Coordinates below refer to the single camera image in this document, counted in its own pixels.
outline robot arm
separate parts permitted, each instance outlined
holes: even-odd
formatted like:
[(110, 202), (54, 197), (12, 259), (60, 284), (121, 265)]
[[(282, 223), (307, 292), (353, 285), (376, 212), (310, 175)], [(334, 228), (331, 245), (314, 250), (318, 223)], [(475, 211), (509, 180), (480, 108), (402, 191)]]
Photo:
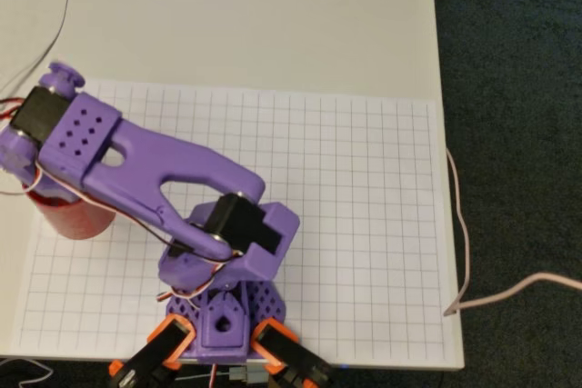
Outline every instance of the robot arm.
[[(113, 106), (78, 93), (85, 84), (78, 72), (59, 63), (50, 68), (0, 134), (0, 165), (23, 184), (42, 171), (37, 195), (70, 203), (80, 197), (172, 236), (168, 242), (157, 235), (168, 245), (159, 262), (160, 279), (171, 287), (166, 311), (175, 322), (191, 324), (183, 331), (193, 337), (175, 335), (163, 356), (185, 343), (180, 353), (201, 363), (259, 357), (263, 349), (251, 344), (251, 333), (259, 325), (267, 328), (265, 320), (285, 319), (285, 304), (270, 281), (296, 234), (297, 215), (281, 203), (260, 204), (265, 183), (243, 166), (207, 147), (132, 124)], [(102, 162), (110, 148), (123, 156), (120, 165)], [(222, 196), (198, 205), (185, 219), (161, 192), (170, 181), (205, 184)], [(271, 336), (265, 336), (264, 348), (281, 343), (277, 338), (269, 343)], [(286, 350), (299, 349), (290, 343)], [(128, 377), (119, 372), (120, 364), (114, 367), (118, 382)], [(298, 371), (300, 377), (287, 376), (289, 386), (316, 378)]]

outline paper sheet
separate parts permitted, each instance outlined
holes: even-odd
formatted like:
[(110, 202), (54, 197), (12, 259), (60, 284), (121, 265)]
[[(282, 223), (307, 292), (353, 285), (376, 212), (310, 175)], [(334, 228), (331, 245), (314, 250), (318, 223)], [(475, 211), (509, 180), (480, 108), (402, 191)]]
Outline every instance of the paper sheet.
[[(458, 320), (442, 317), (452, 296), (434, 104), (101, 80), (85, 90), (252, 169), (266, 181), (263, 201), (299, 214), (275, 282), (286, 324), (314, 353), (346, 365), (458, 366)], [(193, 184), (164, 192), (184, 216), (216, 199)], [(36, 214), (14, 353), (131, 356), (164, 318), (163, 248), (123, 218), (70, 241)]]

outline red cup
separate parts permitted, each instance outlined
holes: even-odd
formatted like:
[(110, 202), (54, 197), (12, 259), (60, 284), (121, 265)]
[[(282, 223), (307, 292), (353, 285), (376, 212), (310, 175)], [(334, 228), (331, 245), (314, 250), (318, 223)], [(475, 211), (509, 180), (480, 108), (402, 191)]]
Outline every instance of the red cup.
[(63, 199), (43, 197), (34, 191), (26, 194), (55, 230), (72, 240), (99, 235), (115, 218), (115, 213), (83, 199), (70, 204)]

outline dark carpet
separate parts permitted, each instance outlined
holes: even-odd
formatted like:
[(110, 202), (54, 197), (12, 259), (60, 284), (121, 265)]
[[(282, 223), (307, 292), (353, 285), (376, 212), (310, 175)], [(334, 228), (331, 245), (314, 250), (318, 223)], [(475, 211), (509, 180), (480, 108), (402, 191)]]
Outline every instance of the dark carpet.
[[(467, 298), (537, 271), (582, 278), (582, 0), (436, 0), (436, 14), (447, 143), (472, 239)], [(582, 293), (553, 284), (466, 311), (466, 369), (442, 388), (582, 386), (581, 315)], [(44, 387), (103, 386), (104, 364), (51, 364)], [(335, 386), (437, 388), (440, 378), (346, 370)]]

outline white desk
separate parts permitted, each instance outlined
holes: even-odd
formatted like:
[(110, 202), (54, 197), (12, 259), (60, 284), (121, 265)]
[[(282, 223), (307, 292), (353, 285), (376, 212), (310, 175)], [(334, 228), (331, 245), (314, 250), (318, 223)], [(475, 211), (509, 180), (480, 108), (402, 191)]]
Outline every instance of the white desk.
[[(63, 2), (0, 0), (0, 84), (45, 47)], [(48, 58), (119, 80), (431, 99), (444, 143), (433, 0), (70, 0)], [(444, 148), (439, 160), (447, 193)], [(10, 354), (32, 205), (0, 205), (0, 354)], [(452, 241), (447, 194), (445, 205)]]

